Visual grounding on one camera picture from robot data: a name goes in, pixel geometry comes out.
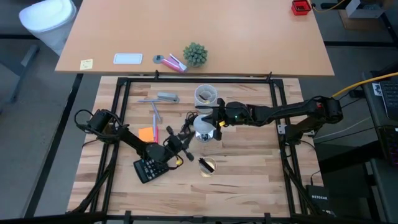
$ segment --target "wooden tabletop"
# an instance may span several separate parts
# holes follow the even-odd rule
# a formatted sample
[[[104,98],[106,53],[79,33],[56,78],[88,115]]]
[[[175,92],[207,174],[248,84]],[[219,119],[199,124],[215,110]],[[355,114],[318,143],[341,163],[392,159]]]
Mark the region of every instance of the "wooden tabletop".
[[[84,0],[56,71],[175,73],[155,64],[170,53],[183,63],[191,42],[208,60],[194,74],[287,76],[334,75],[312,11],[295,16],[292,0]],[[115,65],[116,53],[143,54],[140,65]]]
[[[102,77],[93,111],[110,109],[116,80],[116,77]],[[302,101],[299,81],[286,78],[284,83],[287,102]],[[154,99],[158,91],[176,93],[180,97],[179,104],[156,103],[163,120],[159,125],[159,142],[162,142],[168,136],[165,130],[168,125],[175,131],[180,130],[186,113],[195,110],[193,93],[198,85],[200,83],[132,83],[124,123],[130,124],[130,130],[138,135],[139,128],[152,126],[154,111],[150,103],[137,103],[137,100]],[[266,84],[215,83],[213,86],[226,102],[272,105]],[[293,118],[292,122],[303,118]],[[270,212],[273,217],[289,216],[275,123],[261,128],[230,126],[222,132],[222,141],[213,139],[202,143],[194,138],[189,147],[196,159],[210,156],[217,162],[217,170],[210,178],[200,175],[196,160],[190,162],[182,154],[185,162],[180,168],[142,184],[133,167],[139,156],[134,149],[121,143],[108,213],[123,215],[125,210],[131,210],[135,215],[262,217]],[[87,135],[85,141],[94,138],[94,135]],[[303,140],[313,143],[308,137]],[[103,144],[98,141],[83,148],[69,210],[77,207],[94,186],[102,148]],[[303,143],[297,146],[297,156],[305,185],[310,182],[311,174],[319,170],[317,155],[311,146]],[[317,185],[322,185],[320,174],[315,174],[313,179]],[[292,186],[299,212],[298,194]],[[103,194],[104,190],[100,193],[98,208],[102,207]]]

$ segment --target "yellow sticky note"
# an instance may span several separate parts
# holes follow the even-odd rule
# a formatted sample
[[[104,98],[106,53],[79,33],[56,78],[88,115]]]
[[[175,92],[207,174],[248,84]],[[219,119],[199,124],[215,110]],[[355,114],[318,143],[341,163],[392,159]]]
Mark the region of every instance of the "yellow sticky note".
[[[81,60],[80,70],[87,70],[93,68],[93,59]]]
[[[138,130],[139,139],[145,142],[153,142],[154,141],[154,130],[152,127],[150,128],[141,128]]]

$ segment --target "gray floor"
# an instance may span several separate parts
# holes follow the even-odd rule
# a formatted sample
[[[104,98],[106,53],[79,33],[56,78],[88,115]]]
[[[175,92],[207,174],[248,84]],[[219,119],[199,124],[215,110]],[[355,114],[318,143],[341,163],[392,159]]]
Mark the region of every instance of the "gray floor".
[[[398,25],[397,8],[388,12],[396,30]],[[391,41],[385,32],[356,32],[344,30],[337,12],[331,11],[317,15],[318,25],[324,40],[363,40]],[[10,27],[20,24],[14,21]],[[35,58],[32,68],[28,71],[26,81],[22,86],[19,101],[7,105],[0,115],[0,219],[20,217],[25,210],[26,200],[32,193],[32,188],[38,178],[43,158],[51,143],[52,136],[62,113],[67,96],[75,76],[73,74],[57,74],[54,72],[58,56],[38,40],[0,40],[0,49],[22,58],[30,44],[39,44],[41,51]],[[359,81],[362,71],[379,70],[398,58],[397,49],[388,48],[327,48],[336,76],[333,78],[301,78],[304,98],[314,95],[330,96],[343,87]],[[4,67],[0,67],[0,100],[4,100],[16,77]],[[76,102],[71,114],[76,110],[92,109],[100,79],[94,75],[85,75],[81,83]],[[343,104],[350,102],[345,98]],[[336,125],[326,125],[317,137],[347,128],[354,123],[370,116],[364,100],[344,109],[345,119]],[[373,124],[367,120],[348,132],[369,128]],[[325,137],[316,142],[335,138],[339,134]],[[375,139],[373,131],[361,133],[330,141],[329,144],[339,146],[359,146]],[[71,121],[68,122],[61,145],[58,149],[43,196],[36,215],[53,215],[65,212],[72,183],[81,153],[84,134]],[[330,149],[318,147],[318,152],[328,154]],[[355,171],[345,175],[345,180],[352,180]],[[336,177],[324,177],[325,183]],[[346,189],[345,193],[356,189]],[[346,204],[349,209],[358,208],[353,201]]]

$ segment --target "orange sticky note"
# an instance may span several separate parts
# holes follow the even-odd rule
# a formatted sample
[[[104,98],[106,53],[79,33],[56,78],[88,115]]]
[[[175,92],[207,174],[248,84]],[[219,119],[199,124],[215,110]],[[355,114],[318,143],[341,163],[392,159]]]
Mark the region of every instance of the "orange sticky note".
[[[141,128],[138,130],[139,139],[145,142],[153,142],[154,141],[154,129],[150,128]]]

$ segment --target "red box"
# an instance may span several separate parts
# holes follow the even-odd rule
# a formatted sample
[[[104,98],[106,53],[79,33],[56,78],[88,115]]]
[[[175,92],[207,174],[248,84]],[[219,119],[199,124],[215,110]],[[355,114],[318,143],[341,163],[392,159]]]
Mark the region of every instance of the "red box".
[[[307,0],[296,0],[292,3],[292,11],[296,16],[307,15],[311,11],[311,6]]]

